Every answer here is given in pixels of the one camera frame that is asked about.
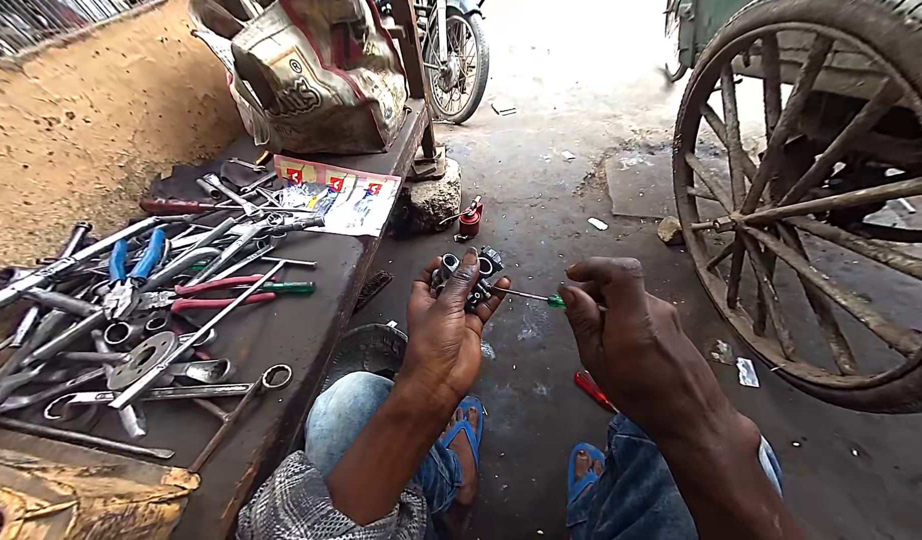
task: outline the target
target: foot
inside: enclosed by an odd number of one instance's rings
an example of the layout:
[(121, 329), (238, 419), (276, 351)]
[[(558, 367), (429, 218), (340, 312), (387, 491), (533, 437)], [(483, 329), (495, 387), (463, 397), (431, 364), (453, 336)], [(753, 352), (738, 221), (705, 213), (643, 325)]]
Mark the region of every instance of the foot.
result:
[[(450, 431), (454, 424), (464, 420), (467, 415), (467, 422), (470, 422), (474, 432), (477, 433), (477, 425), (481, 422), (481, 414), (474, 407), (469, 407), (467, 411), (460, 408), (454, 411), (450, 422), (444, 433)], [(458, 455), (458, 461), (461, 463), (461, 487), (458, 494), (454, 497), (454, 502), (459, 505), (470, 505), (474, 502), (474, 495), (477, 492), (477, 464), (474, 462), (474, 451), (467, 441), (467, 435), (463, 431), (459, 432), (454, 440), (451, 441), (447, 448), (450, 448)]]
[[(601, 460), (591, 457), (583, 449), (579, 449), (577, 454), (574, 457), (574, 481), (578, 482), (581, 478), (584, 477), (587, 473), (595, 473), (598, 478), (601, 477), (601, 473), (604, 472), (604, 463), (601, 463)], [(584, 496), (594, 484), (588, 484), (584, 490), (581, 491), (581, 495), (578, 497)]]

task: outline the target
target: wire mesh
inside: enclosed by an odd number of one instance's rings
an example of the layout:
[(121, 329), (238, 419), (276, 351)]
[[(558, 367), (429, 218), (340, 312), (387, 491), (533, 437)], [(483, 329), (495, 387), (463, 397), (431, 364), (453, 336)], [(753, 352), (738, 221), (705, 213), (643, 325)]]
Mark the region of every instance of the wire mesh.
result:
[(154, 0), (0, 0), (0, 57), (111, 19)]

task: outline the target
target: wet pavement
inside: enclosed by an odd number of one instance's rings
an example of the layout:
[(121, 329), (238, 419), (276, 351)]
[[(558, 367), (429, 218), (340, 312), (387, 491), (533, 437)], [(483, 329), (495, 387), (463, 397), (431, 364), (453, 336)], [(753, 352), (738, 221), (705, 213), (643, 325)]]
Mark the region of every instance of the wet pavement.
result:
[[(547, 295), (582, 258), (635, 257), (647, 289), (676, 304), (702, 352), (720, 339), (753, 359), (707, 299), (684, 248), (655, 236), (658, 218), (673, 211), (666, 161), (683, 91), (658, 70), (663, 8), (658, 0), (487, 2), (487, 95), (465, 125), (439, 126), (439, 142), (462, 167), (464, 200), (484, 196), (475, 242), (503, 253), (515, 289)], [(518, 112), (499, 116), (493, 101)], [(576, 157), (565, 159), (564, 150)], [(611, 171), (622, 174), (609, 195)], [(591, 216), (610, 227), (591, 227)], [(453, 233), (386, 239), (374, 267), (395, 279), (351, 325), (394, 319), (404, 328), (411, 279), (430, 258), (463, 251)], [(869, 277), (865, 286), (878, 283)], [(602, 446), (610, 414), (574, 386), (580, 364), (563, 313), (511, 299), (485, 339), (495, 358), (474, 387), (488, 416), (465, 537), (561, 538), (568, 451), (582, 440)], [(730, 366), (711, 369), (774, 445), (785, 500), (809, 537), (922, 538), (922, 414), (828, 405), (759, 362), (760, 388), (740, 386)]]

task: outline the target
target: left hand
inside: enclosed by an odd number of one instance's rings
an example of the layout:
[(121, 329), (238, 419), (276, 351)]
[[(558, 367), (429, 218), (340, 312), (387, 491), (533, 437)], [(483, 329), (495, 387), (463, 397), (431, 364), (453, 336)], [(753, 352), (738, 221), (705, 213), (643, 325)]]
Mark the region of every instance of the left hand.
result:
[[(431, 290), (431, 273), (441, 264), (436, 257), (414, 280), (407, 304), (410, 334), (399, 383), (431, 392), (432, 399), (451, 402), (455, 407), (467, 395), (481, 365), (481, 330), (504, 300), (496, 292), (479, 303), (474, 313), (464, 311), (467, 293), (480, 277), (477, 250), (467, 248), (458, 269), (447, 281), (440, 296)], [(496, 287), (507, 289), (504, 276)]]

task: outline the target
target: cloth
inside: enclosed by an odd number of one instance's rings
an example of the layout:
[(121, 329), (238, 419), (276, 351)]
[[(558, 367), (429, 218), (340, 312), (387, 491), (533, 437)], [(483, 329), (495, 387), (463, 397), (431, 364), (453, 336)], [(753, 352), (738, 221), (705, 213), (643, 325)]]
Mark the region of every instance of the cloth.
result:
[[(347, 374), (315, 400), (307, 449), (289, 455), (241, 509), (241, 540), (429, 538), (431, 515), (447, 509), (461, 484), (457, 455), (436, 441), (413, 481), (384, 518), (359, 526), (331, 504), (323, 478), (381, 406), (394, 383), (368, 372)], [(697, 538), (694, 521), (654, 442), (622, 414), (608, 428), (605, 470), (567, 507), (572, 539)], [(763, 438), (761, 467), (780, 493), (780, 468)]]
[[(761, 468), (780, 493), (780, 467), (761, 437)], [(658, 447), (618, 413), (608, 426), (604, 472), (567, 506), (572, 540), (690, 540), (698, 537), (671, 471)]]

